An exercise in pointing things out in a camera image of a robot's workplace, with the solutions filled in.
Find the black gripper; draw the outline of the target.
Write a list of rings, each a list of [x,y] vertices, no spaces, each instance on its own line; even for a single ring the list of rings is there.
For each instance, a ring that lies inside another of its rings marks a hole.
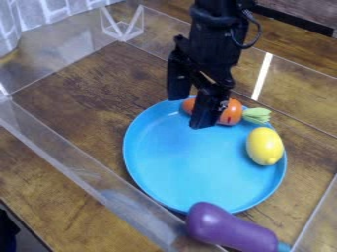
[[[227,107],[234,86],[230,68],[238,63],[241,51],[250,48],[259,36],[246,42],[249,24],[259,25],[250,12],[255,0],[195,0],[190,36],[175,37],[176,47],[167,62],[167,98],[186,99],[190,95],[192,76],[198,88],[190,120],[192,129],[211,127]]]

